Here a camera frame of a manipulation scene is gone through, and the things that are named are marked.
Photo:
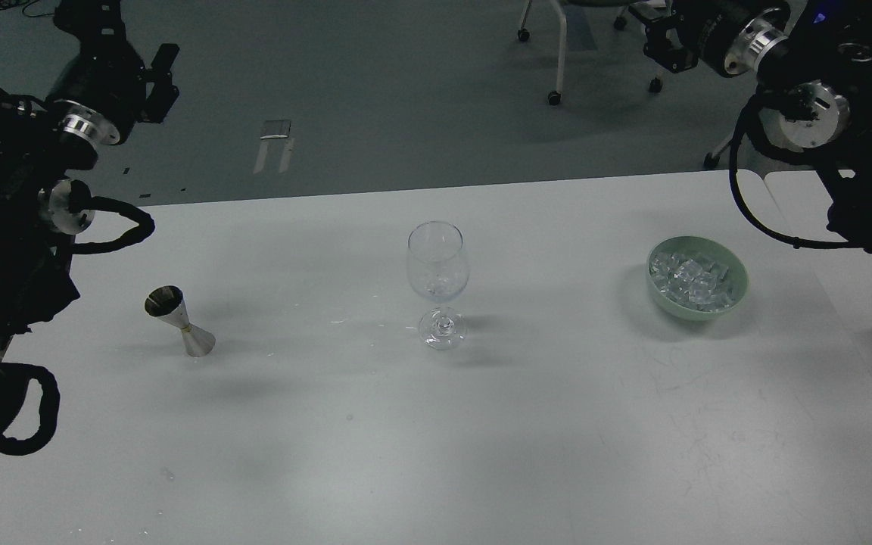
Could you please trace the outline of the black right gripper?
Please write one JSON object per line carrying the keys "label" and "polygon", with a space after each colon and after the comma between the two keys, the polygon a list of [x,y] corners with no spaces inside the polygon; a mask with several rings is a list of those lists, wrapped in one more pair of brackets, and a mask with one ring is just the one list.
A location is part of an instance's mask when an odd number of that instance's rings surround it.
{"label": "black right gripper", "polygon": [[643,22],[643,53],[663,70],[690,71],[700,59],[723,77],[790,77],[786,1],[675,1],[674,15]]}

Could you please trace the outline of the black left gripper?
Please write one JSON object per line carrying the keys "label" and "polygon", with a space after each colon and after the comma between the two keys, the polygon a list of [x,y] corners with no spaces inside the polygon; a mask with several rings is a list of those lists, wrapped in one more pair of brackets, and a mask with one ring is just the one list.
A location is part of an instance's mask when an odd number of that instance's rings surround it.
{"label": "black left gripper", "polygon": [[165,120],[179,99],[173,84],[179,45],[164,42],[145,70],[127,39],[119,1],[61,1],[53,24],[79,41],[79,52],[53,83],[49,104],[73,104],[103,118],[103,145],[124,144],[140,117],[148,123]]}

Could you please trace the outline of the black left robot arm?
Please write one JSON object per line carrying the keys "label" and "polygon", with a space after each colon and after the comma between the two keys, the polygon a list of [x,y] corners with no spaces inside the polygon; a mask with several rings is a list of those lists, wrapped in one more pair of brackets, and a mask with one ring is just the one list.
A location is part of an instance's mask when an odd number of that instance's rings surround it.
{"label": "black left robot arm", "polygon": [[76,255],[121,251],[155,223],[125,201],[97,196],[70,170],[90,170],[101,146],[127,142],[176,103],[165,42],[145,64],[126,37],[118,1],[62,1],[53,24],[79,41],[45,99],[0,89],[0,454],[27,456],[51,442],[61,394],[48,369],[4,359],[11,341],[79,299]]}

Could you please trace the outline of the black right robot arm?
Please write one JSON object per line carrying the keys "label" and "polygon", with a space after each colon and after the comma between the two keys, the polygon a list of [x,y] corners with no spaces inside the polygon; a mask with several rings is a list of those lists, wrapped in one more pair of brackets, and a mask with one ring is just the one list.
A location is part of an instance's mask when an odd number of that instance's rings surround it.
{"label": "black right robot arm", "polygon": [[[754,73],[755,92],[730,138],[731,194],[758,231],[793,248],[872,253],[872,1],[809,1],[793,26],[786,1],[643,3],[645,55],[672,73],[706,64],[722,77]],[[748,139],[765,157],[806,166],[830,196],[838,241],[790,237],[752,213],[737,180]]]}

